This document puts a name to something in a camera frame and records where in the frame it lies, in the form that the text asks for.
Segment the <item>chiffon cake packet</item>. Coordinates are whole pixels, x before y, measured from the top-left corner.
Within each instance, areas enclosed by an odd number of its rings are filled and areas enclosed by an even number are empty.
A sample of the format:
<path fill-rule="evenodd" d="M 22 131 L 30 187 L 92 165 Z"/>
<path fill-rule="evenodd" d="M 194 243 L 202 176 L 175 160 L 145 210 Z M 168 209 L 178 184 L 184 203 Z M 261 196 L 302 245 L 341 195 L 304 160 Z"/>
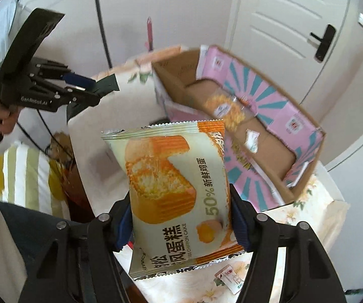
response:
<path fill-rule="evenodd" d="M 126 173 L 133 279 L 172 274 L 239 253 L 221 120 L 157 124 L 102 135 Z"/>

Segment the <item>small white candy bar packet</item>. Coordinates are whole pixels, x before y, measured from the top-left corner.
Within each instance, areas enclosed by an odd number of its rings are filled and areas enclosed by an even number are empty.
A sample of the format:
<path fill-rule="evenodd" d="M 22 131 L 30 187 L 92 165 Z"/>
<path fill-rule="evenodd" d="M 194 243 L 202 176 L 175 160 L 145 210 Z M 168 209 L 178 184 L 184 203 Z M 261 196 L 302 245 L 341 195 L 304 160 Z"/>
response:
<path fill-rule="evenodd" d="M 252 153 L 257 153 L 259 146 L 259 132 L 247 129 L 244 146 Z"/>

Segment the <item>yellow noodle snack bag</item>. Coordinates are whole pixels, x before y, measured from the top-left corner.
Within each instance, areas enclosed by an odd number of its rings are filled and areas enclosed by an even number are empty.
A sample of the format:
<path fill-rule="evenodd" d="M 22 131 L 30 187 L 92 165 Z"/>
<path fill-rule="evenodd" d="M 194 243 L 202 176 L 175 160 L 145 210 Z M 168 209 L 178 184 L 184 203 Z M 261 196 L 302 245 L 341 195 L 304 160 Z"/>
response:
<path fill-rule="evenodd" d="M 209 95 L 203 107 L 215 119 L 223 120 L 225 128 L 231 133 L 255 116 L 235 95 L 220 88 Z"/>

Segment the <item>floral tablecloth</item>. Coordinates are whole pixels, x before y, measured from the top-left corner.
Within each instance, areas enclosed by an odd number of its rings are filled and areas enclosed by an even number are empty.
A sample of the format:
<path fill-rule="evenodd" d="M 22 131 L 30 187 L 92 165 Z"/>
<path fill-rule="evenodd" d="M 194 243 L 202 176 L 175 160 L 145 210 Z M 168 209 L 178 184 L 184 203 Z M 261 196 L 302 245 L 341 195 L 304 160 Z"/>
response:
<path fill-rule="evenodd" d="M 160 302 L 206 288 L 238 302 L 344 302 L 308 222 L 275 218 L 306 188 L 325 132 L 282 88 L 219 46 L 150 53 L 95 77 L 99 104 L 69 106 L 95 214 L 117 202 L 131 228 L 115 257 Z"/>

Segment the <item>striped pillow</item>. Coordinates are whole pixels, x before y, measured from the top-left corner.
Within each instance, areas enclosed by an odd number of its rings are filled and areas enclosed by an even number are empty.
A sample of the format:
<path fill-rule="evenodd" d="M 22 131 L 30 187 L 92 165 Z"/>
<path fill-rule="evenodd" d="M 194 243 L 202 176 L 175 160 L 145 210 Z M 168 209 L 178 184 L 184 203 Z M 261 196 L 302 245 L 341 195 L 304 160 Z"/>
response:
<path fill-rule="evenodd" d="M 15 143 L 0 154 L 0 201 L 69 220 L 63 171 L 39 150 Z"/>

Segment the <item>pink cardboard box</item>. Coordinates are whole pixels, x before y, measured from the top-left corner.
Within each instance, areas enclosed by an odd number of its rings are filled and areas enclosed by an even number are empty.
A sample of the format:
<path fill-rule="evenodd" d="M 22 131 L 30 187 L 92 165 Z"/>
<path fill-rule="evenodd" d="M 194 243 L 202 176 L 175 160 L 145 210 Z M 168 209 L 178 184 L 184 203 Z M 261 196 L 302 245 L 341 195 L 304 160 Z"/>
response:
<path fill-rule="evenodd" d="M 171 121 L 224 122 L 225 166 L 243 199 L 265 211 L 299 198 L 325 133 L 284 89 L 216 45 L 181 51 L 152 68 Z"/>

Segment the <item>white door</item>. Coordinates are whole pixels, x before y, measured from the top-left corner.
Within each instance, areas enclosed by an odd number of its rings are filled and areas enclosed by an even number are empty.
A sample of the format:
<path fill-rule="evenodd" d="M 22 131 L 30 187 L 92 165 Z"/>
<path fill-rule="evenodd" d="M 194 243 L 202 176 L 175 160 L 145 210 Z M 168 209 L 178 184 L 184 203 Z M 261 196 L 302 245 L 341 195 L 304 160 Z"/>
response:
<path fill-rule="evenodd" d="M 337 44 L 351 0 L 233 0 L 225 48 L 302 105 L 323 94 L 320 77 Z M 326 26 L 337 30 L 323 62 L 315 58 Z"/>

